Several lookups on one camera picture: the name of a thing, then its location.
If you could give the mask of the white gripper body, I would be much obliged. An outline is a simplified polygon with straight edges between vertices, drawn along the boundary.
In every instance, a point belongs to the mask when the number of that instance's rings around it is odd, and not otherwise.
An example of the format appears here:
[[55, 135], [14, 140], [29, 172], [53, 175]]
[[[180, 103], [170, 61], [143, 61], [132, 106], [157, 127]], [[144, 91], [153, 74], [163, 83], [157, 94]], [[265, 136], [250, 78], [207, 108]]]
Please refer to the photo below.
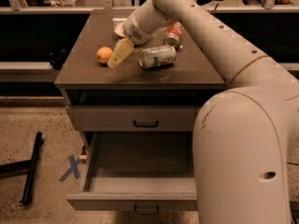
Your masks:
[[142, 45], [147, 42], [152, 34], [152, 26], [150, 24], [150, 15], [135, 11], [126, 20], [123, 25], [123, 33], [135, 45]]

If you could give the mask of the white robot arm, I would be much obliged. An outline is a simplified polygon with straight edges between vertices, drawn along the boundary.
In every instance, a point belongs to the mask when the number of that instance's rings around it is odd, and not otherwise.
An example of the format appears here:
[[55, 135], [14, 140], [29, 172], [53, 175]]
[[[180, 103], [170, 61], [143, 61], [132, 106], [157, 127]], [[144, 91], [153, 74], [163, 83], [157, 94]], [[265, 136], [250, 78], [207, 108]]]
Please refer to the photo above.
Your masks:
[[174, 21], [228, 87], [193, 126], [200, 224], [292, 224], [287, 149], [298, 138], [299, 81], [195, 0], [147, 0], [123, 31], [141, 45]]

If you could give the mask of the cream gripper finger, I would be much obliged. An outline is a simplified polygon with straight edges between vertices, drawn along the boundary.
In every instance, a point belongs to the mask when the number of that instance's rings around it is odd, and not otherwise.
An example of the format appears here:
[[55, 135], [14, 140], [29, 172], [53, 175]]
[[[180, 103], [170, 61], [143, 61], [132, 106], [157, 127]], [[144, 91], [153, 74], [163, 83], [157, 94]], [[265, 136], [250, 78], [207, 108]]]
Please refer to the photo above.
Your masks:
[[134, 43], [130, 39], [120, 39], [113, 49], [112, 55], [107, 62], [107, 66], [109, 68], [116, 68], [134, 51], [134, 49]]

